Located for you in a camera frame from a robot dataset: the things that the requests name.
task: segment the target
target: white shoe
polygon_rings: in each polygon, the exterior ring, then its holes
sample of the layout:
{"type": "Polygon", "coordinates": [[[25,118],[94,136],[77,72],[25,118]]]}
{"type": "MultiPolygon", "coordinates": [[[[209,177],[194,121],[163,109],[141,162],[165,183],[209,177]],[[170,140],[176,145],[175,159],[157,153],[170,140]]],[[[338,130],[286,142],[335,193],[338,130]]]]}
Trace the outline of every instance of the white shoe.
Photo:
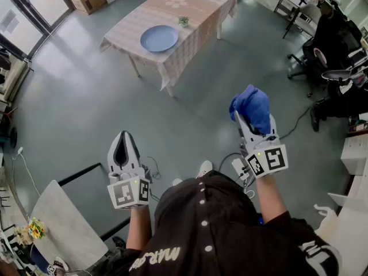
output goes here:
{"type": "Polygon", "coordinates": [[[207,174],[209,171],[213,170],[213,165],[209,160],[206,160],[200,168],[200,172],[197,175],[197,178],[202,177],[203,175],[207,174]]]}
{"type": "Polygon", "coordinates": [[[175,186],[177,184],[180,184],[181,182],[183,182],[183,180],[177,178],[177,179],[173,180],[172,185],[175,186]]]}

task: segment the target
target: flowers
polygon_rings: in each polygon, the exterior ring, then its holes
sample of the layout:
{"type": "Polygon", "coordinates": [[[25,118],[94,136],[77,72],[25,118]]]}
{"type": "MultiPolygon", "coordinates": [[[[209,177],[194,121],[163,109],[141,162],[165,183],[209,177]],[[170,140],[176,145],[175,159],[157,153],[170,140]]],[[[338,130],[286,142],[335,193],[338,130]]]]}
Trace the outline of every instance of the flowers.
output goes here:
{"type": "Polygon", "coordinates": [[[23,248],[33,243],[33,239],[28,232],[29,226],[26,225],[22,229],[15,228],[14,235],[16,235],[17,243],[22,245],[23,248]]]}
{"type": "Polygon", "coordinates": [[[14,235],[17,238],[17,242],[23,247],[32,244],[33,239],[41,239],[45,236],[46,232],[47,227],[45,226],[45,224],[40,222],[36,218],[33,218],[33,220],[30,221],[28,225],[24,226],[21,229],[14,229],[14,235]]]}
{"type": "Polygon", "coordinates": [[[180,6],[187,5],[185,0],[170,0],[170,1],[166,2],[165,4],[169,5],[169,6],[171,5],[172,8],[178,8],[180,6]]]}
{"type": "Polygon", "coordinates": [[[28,233],[33,237],[33,238],[42,238],[43,236],[45,236],[45,225],[44,223],[40,222],[38,219],[33,218],[33,220],[29,223],[28,226],[28,233]]]}

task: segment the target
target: desk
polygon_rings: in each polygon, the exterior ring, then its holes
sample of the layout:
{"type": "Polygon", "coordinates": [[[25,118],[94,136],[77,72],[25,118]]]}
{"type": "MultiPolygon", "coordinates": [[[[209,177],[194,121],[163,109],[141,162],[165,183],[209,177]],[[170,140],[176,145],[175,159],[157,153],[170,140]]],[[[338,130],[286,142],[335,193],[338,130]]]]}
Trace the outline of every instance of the desk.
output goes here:
{"type": "MultiPolygon", "coordinates": [[[[274,12],[276,12],[279,8],[284,11],[286,14],[289,12],[289,9],[282,6],[282,1],[283,0],[279,0],[275,9],[274,9],[274,12]]],[[[291,2],[292,4],[295,5],[296,8],[298,8],[299,6],[305,4],[302,0],[288,0],[289,2],[291,2]]]]}
{"type": "Polygon", "coordinates": [[[236,0],[148,0],[124,17],[102,40],[100,50],[112,46],[126,53],[139,76],[135,61],[151,66],[162,77],[161,90],[170,96],[185,66],[210,35],[217,31],[228,14],[233,15],[236,0]],[[178,17],[189,17],[189,26],[182,28],[178,17]],[[156,25],[169,25],[178,31],[178,42],[164,52],[152,53],[140,44],[141,35],[156,25]]]}
{"type": "Polygon", "coordinates": [[[34,241],[48,263],[59,256],[70,270],[85,270],[108,251],[55,180],[44,190],[30,217],[44,222],[48,228],[44,238],[34,241]]]}

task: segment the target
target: white desk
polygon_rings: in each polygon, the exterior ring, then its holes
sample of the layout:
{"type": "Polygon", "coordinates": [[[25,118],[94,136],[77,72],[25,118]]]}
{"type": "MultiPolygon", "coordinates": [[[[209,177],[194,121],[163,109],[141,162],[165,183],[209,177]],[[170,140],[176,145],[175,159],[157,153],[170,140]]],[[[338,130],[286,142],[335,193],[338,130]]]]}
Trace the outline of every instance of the white desk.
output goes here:
{"type": "MultiPolygon", "coordinates": [[[[288,0],[288,1],[291,2],[296,8],[300,7],[301,5],[305,5],[305,3],[302,0],[288,0]]],[[[274,9],[274,12],[277,12],[277,10],[282,6],[282,2],[283,2],[283,0],[278,1],[277,5],[274,9]]]]}
{"type": "Polygon", "coordinates": [[[85,270],[108,251],[55,180],[34,206],[31,218],[34,217],[48,228],[46,237],[36,239],[34,244],[49,263],[59,256],[71,270],[85,270]]]}

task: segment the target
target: blue cloth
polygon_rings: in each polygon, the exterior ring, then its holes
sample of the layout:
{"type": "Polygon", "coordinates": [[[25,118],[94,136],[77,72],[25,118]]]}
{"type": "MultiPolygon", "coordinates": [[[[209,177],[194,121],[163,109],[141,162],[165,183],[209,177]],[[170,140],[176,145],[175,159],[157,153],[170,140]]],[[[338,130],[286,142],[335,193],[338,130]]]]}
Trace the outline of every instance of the blue cloth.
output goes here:
{"type": "Polygon", "coordinates": [[[260,133],[271,133],[269,98],[261,90],[249,85],[243,93],[235,96],[229,107],[233,121],[235,121],[236,110],[245,116],[260,133]]]}

